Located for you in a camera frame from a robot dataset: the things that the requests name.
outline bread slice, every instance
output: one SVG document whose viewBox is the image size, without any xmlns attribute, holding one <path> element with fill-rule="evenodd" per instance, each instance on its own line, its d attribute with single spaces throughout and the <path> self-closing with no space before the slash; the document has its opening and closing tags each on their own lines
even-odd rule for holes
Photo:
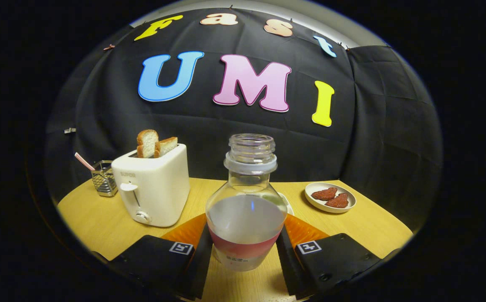
<svg viewBox="0 0 486 302">
<path fill-rule="evenodd" d="M 178 146 L 178 138 L 174 136 L 166 140 L 158 141 L 155 143 L 155 152 L 153 154 L 153 158 L 156 159 L 165 155 L 168 153 L 168 151 L 176 148 L 176 146 Z"/>
<path fill-rule="evenodd" d="M 159 142 L 159 136 L 155 130 L 146 129 L 137 136 L 137 157 L 145 159 L 155 153 L 155 144 Z"/>
</svg>

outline toaster lever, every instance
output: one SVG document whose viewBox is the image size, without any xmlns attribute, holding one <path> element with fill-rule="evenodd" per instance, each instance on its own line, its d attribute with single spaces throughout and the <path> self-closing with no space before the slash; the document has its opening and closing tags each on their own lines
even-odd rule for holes
<svg viewBox="0 0 486 302">
<path fill-rule="evenodd" d="M 135 191 L 138 188 L 137 185 L 132 184 L 132 183 L 122 183 L 120 184 L 120 190 L 130 192 L 130 191 Z"/>
</svg>

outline plastic bottle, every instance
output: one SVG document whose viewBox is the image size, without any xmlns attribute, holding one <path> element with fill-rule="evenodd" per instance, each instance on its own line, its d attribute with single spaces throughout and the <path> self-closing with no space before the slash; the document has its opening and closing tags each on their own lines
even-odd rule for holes
<svg viewBox="0 0 486 302">
<path fill-rule="evenodd" d="M 275 243 L 287 214 L 269 183 L 277 168 L 275 141 L 262 134 L 236 134 L 224 166 L 228 181 L 206 202 L 206 217 L 218 259 L 231 270 L 257 268 Z"/>
</svg>

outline straw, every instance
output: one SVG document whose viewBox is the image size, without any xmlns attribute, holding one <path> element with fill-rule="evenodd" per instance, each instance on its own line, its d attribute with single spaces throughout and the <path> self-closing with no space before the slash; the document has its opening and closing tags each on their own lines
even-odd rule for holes
<svg viewBox="0 0 486 302">
<path fill-rule="evenodd" d="M 87 167 L 88 169 L 90 169 L 90 171 L 94 171 L 94 167 L 90 166 L 89 163 L 87 163 L 77 152 L 75 154 L 75 157 L 85 166 Z"/>
</svg>

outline wire basket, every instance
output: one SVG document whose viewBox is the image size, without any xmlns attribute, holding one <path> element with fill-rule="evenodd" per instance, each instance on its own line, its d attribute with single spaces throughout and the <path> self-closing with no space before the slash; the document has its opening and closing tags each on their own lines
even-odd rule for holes
<svg viewBox="0 0 486 302">
<path fill-rule="evenodd" d="M 92 182 L 100 196 L 112 197 L 116 195 L 118 187 L 112 174 L 112 161 L 99 161 L 94 164 L 94 171 L 92 173 Z"/>
</svg>

